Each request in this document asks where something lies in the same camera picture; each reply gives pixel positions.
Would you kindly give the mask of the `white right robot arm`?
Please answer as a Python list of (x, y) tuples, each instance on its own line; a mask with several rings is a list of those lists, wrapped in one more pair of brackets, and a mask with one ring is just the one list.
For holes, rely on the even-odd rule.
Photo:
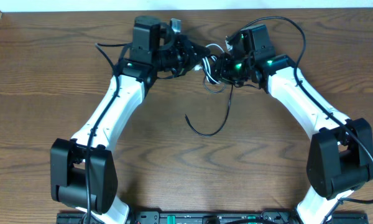
[(330, 105), (288, 55), (278, 55), (265, 25), (243, 27), (226, 39), (213, 82), (255, 83), (289, 110), (310, 138), (306, 174), (310, 188), (290, 223), (367, 223), (365, 214), (336, 209), (373, 179), (373, 139), (365, 119), (350, 119)]

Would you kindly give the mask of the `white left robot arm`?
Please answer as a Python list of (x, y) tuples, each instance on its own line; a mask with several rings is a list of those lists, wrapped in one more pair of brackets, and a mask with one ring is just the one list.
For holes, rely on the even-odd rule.
[(70, 139), (50, 149), (50, 188), (54, 201), (79, 210), (59, 215), (59, 223), (126, 223), (129, 206), (117, 196), (113, 152), (134, 110), (143, 102), (159, 72), (180, 77), (210, 54), (181, 33), (181, 22), (154, 16), (135, 18), (132, 41), (121, 45), (110, 64), (108, 90), (94, 113)]

